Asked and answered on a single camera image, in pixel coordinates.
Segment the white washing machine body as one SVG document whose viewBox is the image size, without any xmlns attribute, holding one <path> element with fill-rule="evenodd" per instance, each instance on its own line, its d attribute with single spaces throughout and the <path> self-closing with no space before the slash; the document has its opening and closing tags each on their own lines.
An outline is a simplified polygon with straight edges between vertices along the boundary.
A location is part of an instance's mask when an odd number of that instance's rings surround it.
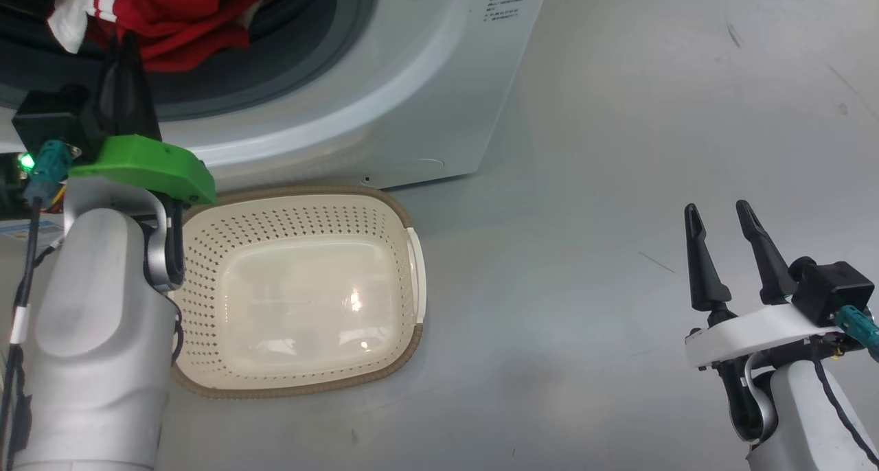
<svg viewBox="0 0 879 471">
<path fill-rule="evenodd" d="M 241 111 L 158 119 L 162 139 L 201 159 L 222 193 L 467 176 L 544 1 L 376 0 L 355 45 L 317 79 Z M 24 150 L 12 125 L 18 108 L 0 108 L 0 154 Z"/>
</svg>

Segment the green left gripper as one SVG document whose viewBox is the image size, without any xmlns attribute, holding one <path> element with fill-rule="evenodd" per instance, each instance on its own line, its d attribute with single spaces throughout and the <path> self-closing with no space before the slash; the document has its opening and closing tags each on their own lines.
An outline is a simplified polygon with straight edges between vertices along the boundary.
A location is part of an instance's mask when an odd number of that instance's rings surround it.
<svg viewBox="0 0 879 471">
<path fill-rule="evenodd" d="M 103 177 L 188 205 L 214 204 L 216 181 L 204 162 L 185 148 L 162 142 L 144 60 L 132 31 L 124 34 L 124 48 L 117 35 L 111 36 L 98 76 L 96 120 L 108 137 L 96 161 L 70 168 L 69 179 Z M 116 136 L 123 101 L 125 135 Z"/>
</svg>

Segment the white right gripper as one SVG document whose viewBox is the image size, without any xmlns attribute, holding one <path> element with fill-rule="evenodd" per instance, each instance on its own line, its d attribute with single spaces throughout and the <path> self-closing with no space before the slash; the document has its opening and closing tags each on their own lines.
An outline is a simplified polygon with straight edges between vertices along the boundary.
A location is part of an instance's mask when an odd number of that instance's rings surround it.
<svg viewBox="0 0 879 471">
<path fill-rule="evenodd" d="M 761 280 L 760 299 L 767 306 L 685 337 L 688 365 L 713 367 L 722 361 L 762 352 L 766 358 L 757 362 L 756 367 L 778 369 L 795 361 L 810 360 L 806 341 L 814 336 L 828 342 L 819 347 L 819 358 L 845 354 L 844 336 L 837 327 L 819 327 L 787 304 L 797 283 L 789 276 L 787 262 L 749 202 L 738 200 L 735 211 L 743 236 L 751 244 Z M 731 301 L 731 292 L 717 274 L 707 249 L 707 232 L 695 204 L 685 206 L 684 222 L 691 307 L 699 312 L 724 310 Z"/>
</svg>

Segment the red Bulls basketball jersey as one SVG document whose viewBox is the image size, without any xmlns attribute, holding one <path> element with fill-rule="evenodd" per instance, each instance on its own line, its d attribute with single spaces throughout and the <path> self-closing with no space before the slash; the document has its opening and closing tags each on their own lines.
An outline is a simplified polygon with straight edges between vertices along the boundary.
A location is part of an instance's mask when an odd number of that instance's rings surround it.
<svg viewBox="0 0 879 471">
<path fill-rule="evenodd" d="M 193 70 L 227 49 L 247 49 L 268 0 L 54 0 L 47 26 L 65 51 L 108 48 L 132 34 L 148 71 Z"/>
</svg>

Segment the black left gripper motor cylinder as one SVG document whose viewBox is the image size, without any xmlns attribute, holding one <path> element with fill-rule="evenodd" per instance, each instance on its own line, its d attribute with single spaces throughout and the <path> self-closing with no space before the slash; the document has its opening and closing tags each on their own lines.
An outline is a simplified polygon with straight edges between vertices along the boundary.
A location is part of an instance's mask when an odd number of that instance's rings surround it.
<svg viewBox="0 0 879 471">
<path fill-rule="evenodd" d="M 0 154 L 0 221 L 26 220 L 32 210 L 24 199 L 28 175 L 20 165 L 20 154 Z"/>
</svg>

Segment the blue energy label sticker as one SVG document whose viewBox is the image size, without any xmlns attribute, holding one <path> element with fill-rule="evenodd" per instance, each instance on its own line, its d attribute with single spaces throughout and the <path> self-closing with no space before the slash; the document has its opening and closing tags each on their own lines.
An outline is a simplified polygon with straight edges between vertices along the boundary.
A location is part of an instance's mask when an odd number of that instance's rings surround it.
<svg viewBox="0 0 879 471">
<path fill-rule="evenodd" d="M 37 250 L 42 251 L 53 244 L 58 244 L 64 236 L 62 218 L 59 216 L 43 216 L 37 229 Z M 28 242 L 30 236 L 30 220 L 0 221 L 0 238 Z"/>
</svg>

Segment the cream perforated laundry basket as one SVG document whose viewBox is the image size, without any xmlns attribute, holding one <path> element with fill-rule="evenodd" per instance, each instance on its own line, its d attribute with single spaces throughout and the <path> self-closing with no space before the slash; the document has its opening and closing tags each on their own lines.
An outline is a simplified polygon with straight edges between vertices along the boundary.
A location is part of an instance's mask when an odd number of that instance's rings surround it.
<svg viewBox="0 0 879 471">
<path fill-rule="evenodd" d="M 211 399 L 348 389 L 412 358 L 426 261 L 408 213 L 368 187 L 270 187 L 184 215 L 186 278 L 172 293 L 180 387 Z"/>
</svg>

